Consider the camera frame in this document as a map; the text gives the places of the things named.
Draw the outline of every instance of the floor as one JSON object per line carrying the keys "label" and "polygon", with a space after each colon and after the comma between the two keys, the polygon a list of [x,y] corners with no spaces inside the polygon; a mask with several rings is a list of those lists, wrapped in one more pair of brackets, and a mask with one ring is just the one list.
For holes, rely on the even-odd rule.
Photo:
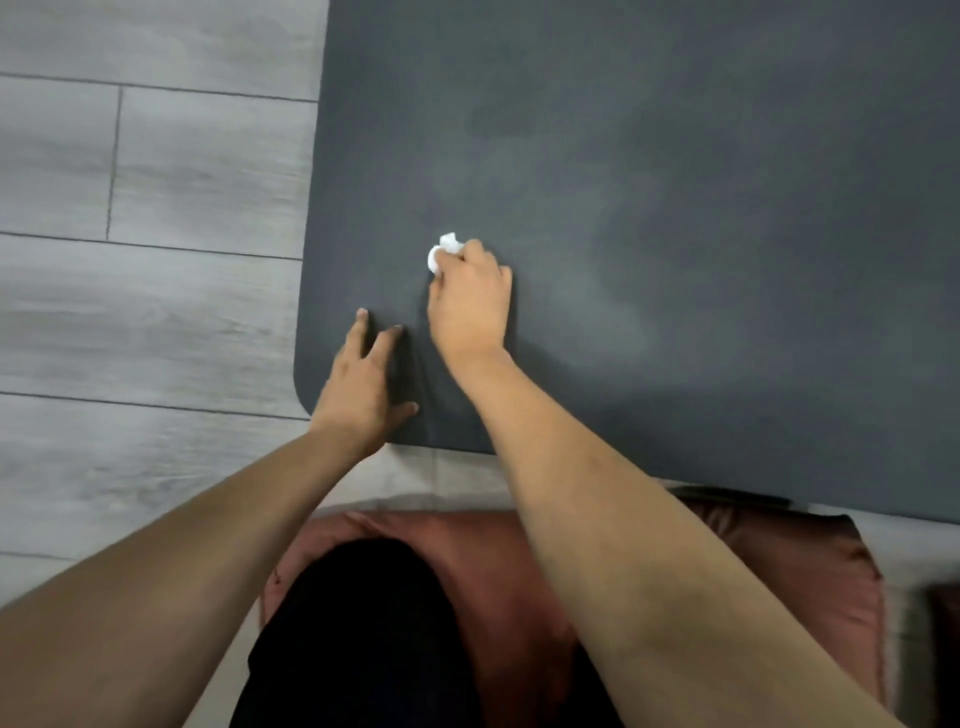
{"label": "floor", "polygon": [[[325,0],[0,5],[0,603],[303,431],[325,18]],[[392,448],[324,507],[355,505],[510,499],[490,458]],[[960,577],[960,527],[854,518],[891,585],[898,713],[927,726],[918,594]],[[255,635],[190,725],[227,724]]]}

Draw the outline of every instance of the skin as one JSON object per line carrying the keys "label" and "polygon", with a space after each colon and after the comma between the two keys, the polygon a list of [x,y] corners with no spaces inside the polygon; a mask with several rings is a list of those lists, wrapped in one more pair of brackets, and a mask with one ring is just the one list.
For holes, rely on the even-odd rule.
{"label": "skin", "polygon": [[[503,348],[513,273],[440,253],[434,343],[483,418],[544,574],[627,726],[897,726],[738,559]],[[357,314],[310,431],[0,611],[0,725],[186,720],[283,551],[390,430]]]}

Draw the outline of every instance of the grout line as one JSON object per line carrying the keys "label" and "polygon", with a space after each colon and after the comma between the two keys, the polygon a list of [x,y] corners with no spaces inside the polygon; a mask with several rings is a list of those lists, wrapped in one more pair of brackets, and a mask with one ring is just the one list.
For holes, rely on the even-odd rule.
{"label": "grout line", "polygon": [[7,392],[0,390],[0,396],[3,397],[24,397],[35,400],[65,400],[65,401],[81,401],[89,402],[91,404],[116,404],[120,407],[148,407],[150,409],[170,409],[176,412],[202,412],[207,415],[230,415],[235,417],[260,417],[267,420],[286,420],[289,422],[309,422],[310,418],[307,417],[306,413],[303,413],[302,417],[293,417],[290,415],[268,415],[257,412],[235,412],[228,409],[207,409],[205,407],[177,407],[173,404],[148,404],[144,402],[136,401],[117,401],[117,400],[99,400],[95,398],[88,397],[66,397],[64,395],[41,395],[41,394],[31,394],[28,392]]}
{"label": "grout line", "polygon": [[123,109],[123,87],[117,89],[117,119],[113,124],[113,159],[110,161],[110,192],[107,196],[107,234],[110,240],[110,222],[113,219],[113,187],[117,181],[117,152],[120,149],[120,112]]}
{"label": "grout line", "polygon": [[271,101],[292,101],[297,104],[316,104],[316,99],[301,99],[295,96],[273,96],[266,93],[244,93],[242,91],[214,91],[206,88],[180,88],[170,85],[130,84],[116,81],[98,81],[97,79],[70,78],[69,76],[44,76],[37,73],[16,73],[0,71],[0,77],[26,79],[28,81],[62,81],[69,84],[113,85],[121,88],[149,88],[154,91],[179,91],[182,93],[209,93],[215,96],[239,96],[245,99],[269,99]]}
{"label": "grout line", "polygon": [[200,248],[171,248],[167,245],[150,245],[149,243],[127,243],[122,240],[97,240],[93,237],[63,237],[62,235],[42,235],[36,232],[19,232],[0,230],[0,235],[10,237],[35,237],[40,240],[62,240],[67,243],[100,243],[102,245],[122,245],[127,248],[150,248],[158,251],[183,251],[185,253],[207,253],[209,255],[237,255],[239,257],[257,257],[267,260],[292,260],[294,262],[303,262],[301,257],[290,257],[288,255],[264,255],[261,253],[236,253],[233,251],[205,251]]}
{"label": "grout line", "polygon": [[48,559],[50,561],[65,561],[68,564],[76,564],[78,559],[71,559],[69,556],[51,556],[49,553],[31,553],[29,551],[7,551],[0,549],[0,556],[22,556],[30,559]]}

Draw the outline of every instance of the person's right arm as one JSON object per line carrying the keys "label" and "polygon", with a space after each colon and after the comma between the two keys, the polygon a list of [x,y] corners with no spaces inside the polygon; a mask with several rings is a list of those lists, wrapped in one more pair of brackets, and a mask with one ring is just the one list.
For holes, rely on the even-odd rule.
{"label": "person's right arm", "polygon": [[516,366],[512,272],[479,241],[438,261],[434,342],[624,723],[900,725],[696,516]]}

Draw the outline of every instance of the white tissue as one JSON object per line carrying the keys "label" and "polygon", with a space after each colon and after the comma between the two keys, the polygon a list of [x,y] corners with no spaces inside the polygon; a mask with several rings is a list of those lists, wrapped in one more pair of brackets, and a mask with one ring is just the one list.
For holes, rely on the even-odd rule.
{"label": "white tissue", "polygon": [[440,245],[435,245],[430,249],[430,255],[426,257],[426,267],[430,269],[430,273],[436,276],[440,273],[440,268],[437,265],[437,251],[447,251],[451,255],[459,255],[460,251],[464,249],[465,243],[461,243],[457,240],[456,232],[448,232],[446,235],[441,235]]}

